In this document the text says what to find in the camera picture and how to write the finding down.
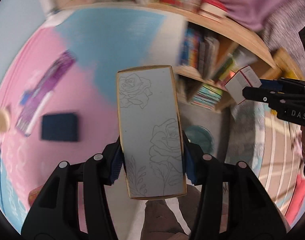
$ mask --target wooden lid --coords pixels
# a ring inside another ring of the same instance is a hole
[[[5,109],[0,109],[0,132],[7,132],[10,129],[10,114]]]

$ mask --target gray carpet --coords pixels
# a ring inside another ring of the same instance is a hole
[[[208,109],[179,102],[182,129],[190,125],[205,127],[214,138],[214,157],[224,162],[228,147],[230,110],[226,108],[218,114]]]

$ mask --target screw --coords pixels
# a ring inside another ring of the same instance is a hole
[[[245,162],[238,162],[238,166],[244,169],[247,167],[247,164]]]
[[[65,168],[65,167],[67,167],[67,165],[68,165],[68,162],[61,162],[61,163],[59,163],[59,168]]]
[[[203,159],[205,160],[205,161],[210,161],[211,160],[211,155],[210,154],[204,154],[203,155]]]
[[[101,153],[97,153],[94,155],[94,160],[95,161],[100,161],[103,158],[103,155]]]

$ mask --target pants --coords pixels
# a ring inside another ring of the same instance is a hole
[[[178,197],[179,209],[190,230],[194,226],[199,200],[199,190],[191,185],[187,185],[185,196]],[[227,207],[223,208],[223,213],[224,216],[228,216]],[[140,240],[188,240],[188,238],[165,200],[146,202],[145,220]]]

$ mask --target white box with rose drawing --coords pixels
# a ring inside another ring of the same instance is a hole
[[[183,140],[171,66],[145,66],[117,73],[121,147],[130,198],[186,194]]]

